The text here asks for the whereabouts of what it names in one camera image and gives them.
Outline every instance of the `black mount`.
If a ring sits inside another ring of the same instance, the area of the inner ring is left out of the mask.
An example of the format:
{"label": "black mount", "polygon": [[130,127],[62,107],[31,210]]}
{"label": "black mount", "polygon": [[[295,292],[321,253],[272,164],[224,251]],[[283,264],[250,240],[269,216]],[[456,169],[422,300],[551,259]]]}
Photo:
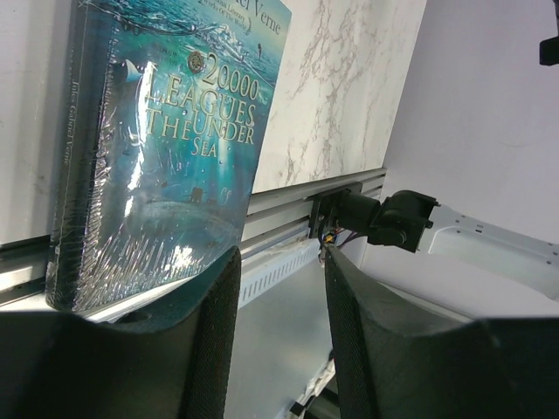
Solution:
{"label": "black mount", "polygon": [[[554,0],[556,4],[557,29],[559,30],[559,0]],[[540,43],[540,64],[556,65],[559,64],[559,37],[554,37],[541,41]]]}
{"label": "black mount", "polygon": [[362,184],[351,183],[314,196],[310,237],[333,229],[352,230],[369,244],[396,246],[415,253],[437,200],[410,190],[397,192],[384,203],[361,195]]}

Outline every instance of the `white surface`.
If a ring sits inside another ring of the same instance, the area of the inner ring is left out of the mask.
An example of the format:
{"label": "white surface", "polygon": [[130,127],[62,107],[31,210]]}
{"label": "white surface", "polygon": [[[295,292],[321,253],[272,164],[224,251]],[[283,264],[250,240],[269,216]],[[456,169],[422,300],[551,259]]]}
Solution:
{"label": "white surface", "polygon": [[68,4],[0,2],[0,244],[50,233]]}
{"label": "white surface", "polygon": [[[344,253],[355,264],[364,243]],[[238,311],[225,419],[284,417],[332,350],[324,269],[317,261]]]}
{"label": "white surface", "polygon": [[[50,234],[71,0],[0,2],[0,244]],[[378,168],[425,0],[286,0],[255,192]]]}
{"label": "white surface", "polygon": [[[559,242],[559,67],[553,2],[430,0],[390,139],[383,195],[413,189],[487,223]],[[380,247],[362,268],[471,317],[557,315],[559,304],[450,258]]]}
{"label": "white surface", "polygon": [[380,168],[426,0],[284,0],[293,13],[254,192]]}

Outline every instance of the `book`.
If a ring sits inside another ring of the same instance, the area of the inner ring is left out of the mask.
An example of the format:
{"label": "book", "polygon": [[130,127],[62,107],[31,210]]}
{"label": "book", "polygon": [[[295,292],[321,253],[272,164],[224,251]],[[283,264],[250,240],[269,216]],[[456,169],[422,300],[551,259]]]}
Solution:
{"label": "book", "polygon": [[239,244],[291,12],[280,0],[76,0],[52,307],[192,278]]}

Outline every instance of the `cable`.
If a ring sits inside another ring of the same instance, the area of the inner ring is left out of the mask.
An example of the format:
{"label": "cable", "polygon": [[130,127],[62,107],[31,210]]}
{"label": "cable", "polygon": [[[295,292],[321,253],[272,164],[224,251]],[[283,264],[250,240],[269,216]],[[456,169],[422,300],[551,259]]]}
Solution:
{"label": "cable", "polygon": [[346,244],[353,242],[354,240],[363,237],[363,234],[359,234],[359,233],[352,233],[349,235],[348,238],[345,239],[345,241],[340,244],[338,246],[338,249],[342,249]]}
{"label": "cable", "polygon": [[321,242],[321,247],[324,247],[325,243],[324,243],[324,229],[326,228],[326,223],[328,222],[328,219],[326,217],[324,217],[321,221],[321,223],[318,226],[318,241]]}

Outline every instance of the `white wall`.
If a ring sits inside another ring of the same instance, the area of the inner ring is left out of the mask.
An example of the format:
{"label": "white wall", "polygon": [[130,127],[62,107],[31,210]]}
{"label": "white wall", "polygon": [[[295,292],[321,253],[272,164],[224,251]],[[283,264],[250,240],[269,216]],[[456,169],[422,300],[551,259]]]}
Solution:
{"label": "white wall", "polygon": [[[429,0],[384,166],[487,223],[559,243],[559,66],[550,0]],[[363,269],[471,316],[559,314],[559,304],[459,261],[367,250]]]}

